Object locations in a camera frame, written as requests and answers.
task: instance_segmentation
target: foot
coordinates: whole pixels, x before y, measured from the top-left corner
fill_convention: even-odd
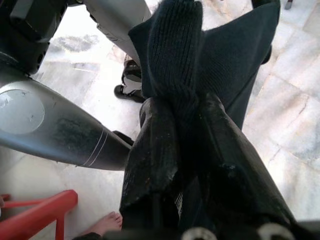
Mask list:
[[[86,235],[89,233],[96,233],[103,236],[109,231],[120,231],[122,228],[122,216],[120,213],[110,212],[108,215],[101,218],[96,224],[82,233]]]

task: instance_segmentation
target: person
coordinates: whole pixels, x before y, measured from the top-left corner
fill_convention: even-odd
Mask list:
[[[120,213],[110,212],[73,240],[99,240],[106,232],[120,231],[122,222]]]

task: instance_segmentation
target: white marble tile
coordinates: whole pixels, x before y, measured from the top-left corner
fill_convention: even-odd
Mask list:
[[[263,136],[320,170],[320,102],[272,76],[245,122]]]
[[[315,6],[303,30],[320,38],[320,2]]]
[[[0,146],[0,176],[18,164],[24,156],[22,152]]]
[[[320,40],[297,30],[279,55],[272,73],[289,80],[303,72],[320,54]]]
[[[287,81],[320,101],[320,54]]]
[[[297,29],[290,24],[281,21],[279,22],[272,41],[272,54],[274,56],[278,57],[283,53],[285,46],[288,44],[288,41],[296,30]]]
[[[295,0],[290,10],[285,10],[286,3],[287,0],[281,0],[280,20],[302,28],[317,4],[317,0]]]
[[[267,165],[297,220],[320,219],[320,172],[281,149]]]

